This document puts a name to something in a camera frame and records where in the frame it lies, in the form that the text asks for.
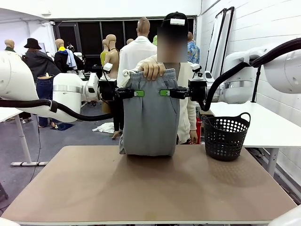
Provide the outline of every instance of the yellow scarf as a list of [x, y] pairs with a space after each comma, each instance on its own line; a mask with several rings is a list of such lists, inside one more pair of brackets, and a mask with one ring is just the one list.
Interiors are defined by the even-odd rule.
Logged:
[[66, 50], [66, 48], [64, 46], [61, 46], [58, 51], [64, 52]]

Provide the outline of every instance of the blue patterned shirt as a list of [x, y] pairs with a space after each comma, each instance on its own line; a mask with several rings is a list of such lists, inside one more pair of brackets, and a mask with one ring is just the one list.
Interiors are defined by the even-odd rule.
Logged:
[[199, 64], [199, 48], [191, 41], [188, 42], [188, 61], [193, 64]]

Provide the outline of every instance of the green garment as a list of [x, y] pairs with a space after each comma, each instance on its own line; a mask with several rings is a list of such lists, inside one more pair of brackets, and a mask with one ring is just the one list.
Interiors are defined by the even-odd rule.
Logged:
[[102, 62], [102, 66], [104, 66], [104, 61], [105, 61], [105, 55], [107, 55], [108, 51], [103, 51], [101, 54], [100, 54], [100, 61]]
[[154, 37], [153, 42], [152, 42], [155, 46], [157, 46], [157, 36]]
[[8, 46], [5, 48], [5, 51], [15, 52], [11, 47], [8, 47]]

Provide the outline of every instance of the gray floor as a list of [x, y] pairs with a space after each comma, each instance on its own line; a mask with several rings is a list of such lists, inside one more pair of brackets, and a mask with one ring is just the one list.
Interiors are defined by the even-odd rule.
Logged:
[[[97, 105], [93, 107], [86, 105], [82, 108], [82, 114], [102, 114], [101, 106]], [[36, 117], [33, 116], [32, 119], [31, 122], [23, 124], [22, 127], [31, 157], [36, 161], [39, 152], [39, 136]], [[41, 150], [39, 161], [51, 160], [62, 147], [67, 145], [117, 145], [118, 140], [112, 140], [108, 134], [92, 132], [92, 129], [107, 121], [77, 121], [72, 123], [75, 124], [75, 126], [66, 131], [50, 130], [50, 127], [40, 129]], [[15, 121], [0, 123], [0, 182], [9, 195], [8, 200], [0, 198], [0, 209], [9, 205], [26, 187], [32, 177], [34, 167], [10, 166], [12, 161], [23, 160], [24, 156]], [[42, 167], [37, 167], [35, 175], [41, 170]]]

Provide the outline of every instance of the person's hand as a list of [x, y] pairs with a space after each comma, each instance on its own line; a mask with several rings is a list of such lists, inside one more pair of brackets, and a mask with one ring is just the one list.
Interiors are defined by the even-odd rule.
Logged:
[[192, 144], [196, 144], [198, 142], [198, 135], [196, 130], [190, 130], [190, 139]]
[[163, 76], [165, 67], [164, 65], [159, 65], [159, 64], [155, 64], [155, 63], [143, 63], [140, 68], [139, 71], [143, 71], [143, 75], [145, 78], [147, 78], [147, 80], [156, 80], [157, 76]]

